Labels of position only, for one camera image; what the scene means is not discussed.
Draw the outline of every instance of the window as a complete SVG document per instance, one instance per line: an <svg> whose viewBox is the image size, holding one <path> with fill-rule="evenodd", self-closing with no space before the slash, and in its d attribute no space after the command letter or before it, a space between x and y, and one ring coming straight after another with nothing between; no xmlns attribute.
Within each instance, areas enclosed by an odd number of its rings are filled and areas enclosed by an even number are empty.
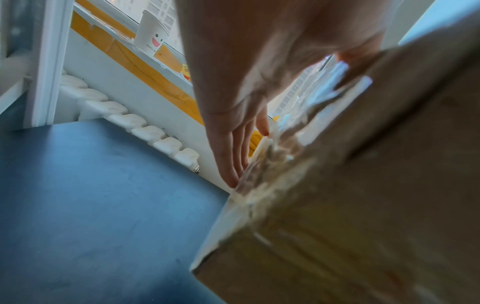
<svg viewBox="0 0 480 304"><path fill-rule="evenodd" d="M137 28L142 19L142 12L148 10L154 14L169 30L168 44L180 53L184 53L180 30L177 23L175 2L171 0L93 0L93 2L107 2L123 14L114 14L117 18L125 18L126 22L134 22Z"/></svg>

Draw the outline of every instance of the white cup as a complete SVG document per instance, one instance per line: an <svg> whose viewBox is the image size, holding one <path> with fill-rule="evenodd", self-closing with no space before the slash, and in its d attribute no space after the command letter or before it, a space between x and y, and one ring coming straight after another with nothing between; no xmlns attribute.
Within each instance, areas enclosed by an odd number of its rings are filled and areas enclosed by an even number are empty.
<svg viewBox="0 0 480 304"><path fill-rule="evenodd" d="M144 10L133 43L148 55L153 56L169 35L170 32L166 26L155 15Z"/></svg>

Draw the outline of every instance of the white door frame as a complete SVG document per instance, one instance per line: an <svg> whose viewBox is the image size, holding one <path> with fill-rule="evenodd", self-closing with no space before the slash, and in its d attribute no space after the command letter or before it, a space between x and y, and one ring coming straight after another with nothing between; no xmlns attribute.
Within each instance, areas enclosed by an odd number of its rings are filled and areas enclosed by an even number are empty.
<svg viewBox="0 0 480 304"><path fill-rule="evenodd" d="M33 5L31 84L25 128L54 122L74 0L36 0Z"/></svg>

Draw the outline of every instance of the cartoon face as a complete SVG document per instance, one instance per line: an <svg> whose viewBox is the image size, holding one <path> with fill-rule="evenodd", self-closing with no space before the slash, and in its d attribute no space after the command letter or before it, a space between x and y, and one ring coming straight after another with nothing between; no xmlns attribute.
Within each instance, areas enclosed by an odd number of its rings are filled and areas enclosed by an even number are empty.
<svg viewBox="0 0 480 304"><path fill-rule="evenodd" d="M155 34L155 37L152 37L151 38L151 43L153 44L154 47L158 48L160 46L160 44L162 43L163 39L160 39L160 41L158 41L156 38L158 38L159 35L158 34Z"/></svg>

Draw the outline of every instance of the hand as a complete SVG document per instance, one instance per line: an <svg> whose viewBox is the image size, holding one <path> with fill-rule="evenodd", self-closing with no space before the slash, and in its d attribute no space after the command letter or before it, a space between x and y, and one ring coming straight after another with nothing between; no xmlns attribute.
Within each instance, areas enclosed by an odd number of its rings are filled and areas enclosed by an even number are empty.
<svg viewBox="0 0 480 304"><path fill-rule="evenodd" d="M400 0L177 0L195 96L221 177L238 184L267 102L327 55L375 57Z"/></svg>

